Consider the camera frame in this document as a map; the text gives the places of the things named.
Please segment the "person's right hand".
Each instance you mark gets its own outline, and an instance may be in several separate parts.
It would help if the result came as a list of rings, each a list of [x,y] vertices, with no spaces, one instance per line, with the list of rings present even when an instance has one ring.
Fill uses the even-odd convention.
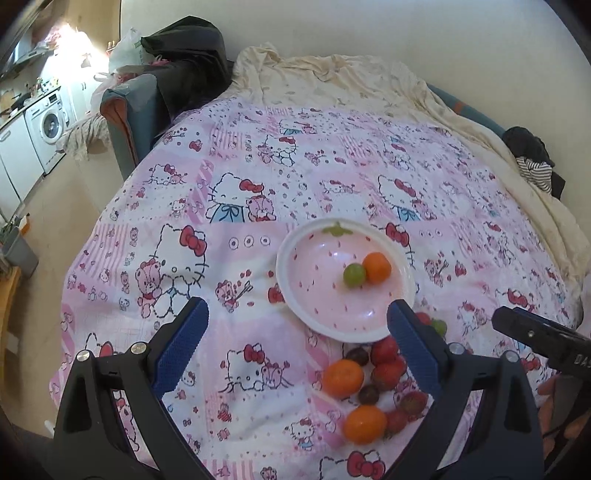
[[[590,450],[590,383],[574,376],[556,374],[540,384],[544,398],[538,410],[544,459],[569,447]]]

